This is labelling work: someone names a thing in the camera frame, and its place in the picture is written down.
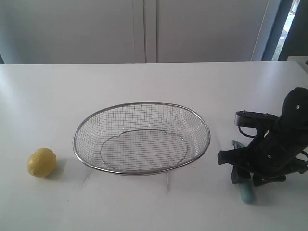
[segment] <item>metal mesh basket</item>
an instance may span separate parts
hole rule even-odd
[[[210,142],[203,119],[169,103],[127,103],[100,110],[78,127],[73,148],[78,159],[98,170],[149,175],[201,157]]]

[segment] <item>cabinet door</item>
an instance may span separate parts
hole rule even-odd
[[[156,49],[148,47],[147,40],[147,56],[156,51],[159,63],[257,60],[279,6],[277,0],[154,1],[157,40],[150,43]],[[147,33],[148,11],[146,4]]]
[[[11,48],[2,54],[6,63],[145,60],[142,0],[4,0],[1,8]]]

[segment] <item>lemon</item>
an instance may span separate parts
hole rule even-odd
[[[45,177],[54,170],[56,155],[49,148],[40,148],[28,159],[28,172],[35,177]]]

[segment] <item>table surface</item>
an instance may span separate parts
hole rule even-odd
[[[0,230],[306,230],[307,173],[256,188],[256,204],[246,205],[232,167],[217,163],[232,139],[250,142],[233,123],[235,111],[280,115],[298,86],[308,88],[308,75],[292,61],[1,65]],[[211,131],[204,156],[168,176],[119,176],[82,164],[72,149],[80,122],[136,101],[197,112]],[[45,179],[26,170],[40,147],[58,158]]]

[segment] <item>basket rim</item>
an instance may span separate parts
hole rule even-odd
[[[97,167],[97,166],[94,166],[90,163],[88,163],[86,160],[82,159],[81,156],[79,155],[77,149],[76,149],[76,137],[81,129],[81,127],[89,120],[91,119],[92,117],[96,116],[97,114],[100,114],[102,112],[105,112],[105,111],[109,111],[111,109],[116,109],[116,108],[119,108],[119,107],[125,107],[125,106],[130,106],[130,105],[137,105],[137,104],[158,104],[158,105],[166,105],[166,106],[174,106],[174,107],[179,107],[179,108],[182,108],[184,110],[187,110],[191,113],[193,113],[197,118],[200,119],[200,121],[203,123],[203,125],[205,126],[205,129],[206,129],[206,132],[207,132],[207,135],[208,135],[208,139],[207,139],[207,142],[205,144],[205,147],[204,149],[194,158],[188,160],[188,161],[185,161],[183,163],[181,163],[180,165],[176,165],[176,166],[172,166],[172,167],[166,167],[166,168],[162,168],[162,169],[155,169],[155,170],[148,170],[148,171],[141,171],[141,172],[138,172],[138,171],[126,171],[126,172],[123,172],[123,171],[116,171],[116,170],[109,170],[109,169],[105,169],[105,168],[100,168],[100,167]],[[210,133],[210,130],[209,130],[209,127],[208,125],[205,123],[205,121],[202,119],[202,117],[200,115],[198,115],[195,111],[193,111],[192,109],[190,108],[187,108],[187,107],[184,107],[184,106],[181,106],[181,105],[178,105],[178,104],[174,104],[174,103],[163,103],[163,102],[152,102],[152,101],[142,101],[142,102],[132,102],[132,103],[123,103],[123,104],[118,104],[118,105],[114,105],[114,106],[111,106],[111,107],[107,107],[107,108],[104,108],[104,109],[101,109],[97,112],[94,112],[93,114],[91,114],[90,116],[86,117],[81,123],[80,125],[78,126],[78,128],[76,129],[76,132],[73,136],[73,150],[74,150],[74,153],[76,155],[76,157],[85,165],[91,167],[91,168],[94,168],[96,170],[100,170],[100,171],[104,171],[104,172],[110,172],[110,173],[114,173],[114,174],[118,174],[118,175],[127,175],[127,176],[145,176],[145,175],[153,175],[153,174],[159,174],[159,173],[163,173],[163,172],[167,172],[167,171],[171,171],[173,169],[176,169],[176,168],[179,168],[179,167],[182,167],[184,165],[187,165],[197,159],[199,159],[201,156],[204,155],[204,153],[207,151],[209,145],[210,145],[210,141],[211,141],[211,133]]]

